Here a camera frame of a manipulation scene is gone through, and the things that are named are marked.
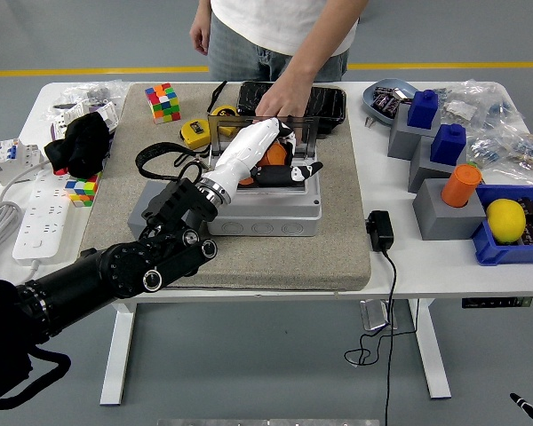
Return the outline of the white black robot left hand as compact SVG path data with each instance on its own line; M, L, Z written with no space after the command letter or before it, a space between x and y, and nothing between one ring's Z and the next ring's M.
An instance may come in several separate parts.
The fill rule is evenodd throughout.
M306 181L322 169L321 162L304 166L258 166L267 150L280 138L283 146L290 149L285 152L294 155L295 133L279 119L269 118L243 128L219 157L214 169L204 173L202 179L207 178L232 194L245 178L252 178L258 186L287 187Z

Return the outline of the person's left hand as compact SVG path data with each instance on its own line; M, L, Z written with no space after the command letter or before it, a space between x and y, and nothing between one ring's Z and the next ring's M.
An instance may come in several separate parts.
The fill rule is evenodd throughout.
M314 82L312 75L289 69L273 83L255 108L261 117L302 117Z

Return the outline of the person's right hand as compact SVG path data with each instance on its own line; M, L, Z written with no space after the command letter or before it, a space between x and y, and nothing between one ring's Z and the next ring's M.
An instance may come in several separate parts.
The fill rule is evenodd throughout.
M210 20L195 20L190 28L189 35L193 48L203 56L208 55L211 33Z

